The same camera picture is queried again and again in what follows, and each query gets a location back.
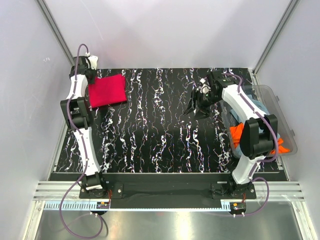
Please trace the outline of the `pink red t shirt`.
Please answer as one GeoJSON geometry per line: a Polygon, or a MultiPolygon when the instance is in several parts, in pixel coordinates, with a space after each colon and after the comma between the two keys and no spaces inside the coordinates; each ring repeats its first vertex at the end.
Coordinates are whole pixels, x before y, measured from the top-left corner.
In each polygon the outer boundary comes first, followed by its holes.
{"type": "Polygon", "coordinates": [[[121,74],[98,78],[88,85],[89,103],[92,108],[127,101],[126,79],[121,74]]]}

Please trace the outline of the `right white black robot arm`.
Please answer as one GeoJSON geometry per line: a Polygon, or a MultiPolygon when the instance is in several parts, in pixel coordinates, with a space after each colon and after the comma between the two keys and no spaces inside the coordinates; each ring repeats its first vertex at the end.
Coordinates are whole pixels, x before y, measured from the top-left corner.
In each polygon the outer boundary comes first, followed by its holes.
{"type": "Polygon", "coordinates": [[[274,161],[279,153],[277,117],[259,109],[243,91],[242,82],[239,75],[213,70],[192,90],[184,111],[184,115],[194,112],[196,120],[206,119],[211,106],[223,101],[243,123],[241,156],[225,187],[226,193],[235,199],[249,189],[260,163],[274,161]]]}

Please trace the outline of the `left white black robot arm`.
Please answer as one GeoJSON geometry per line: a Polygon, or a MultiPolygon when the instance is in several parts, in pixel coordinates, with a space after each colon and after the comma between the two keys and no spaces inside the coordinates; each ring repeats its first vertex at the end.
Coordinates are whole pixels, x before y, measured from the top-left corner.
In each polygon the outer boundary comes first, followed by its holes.
{"type": "Polygon", "coordinates": [[[80,56],[78,66],[73,66],[69,74],[71,81],[69,94],[65,100],[60,102],[66,125],[76,138],[83,165],[79,195],[82,199],[103,198],[108,193],[108,186],[102,176],[93,144],[92,124],[94,121],[85,99],[88,84],[95,82],[97,65],[97,56],[88,53],[80,56]]]}

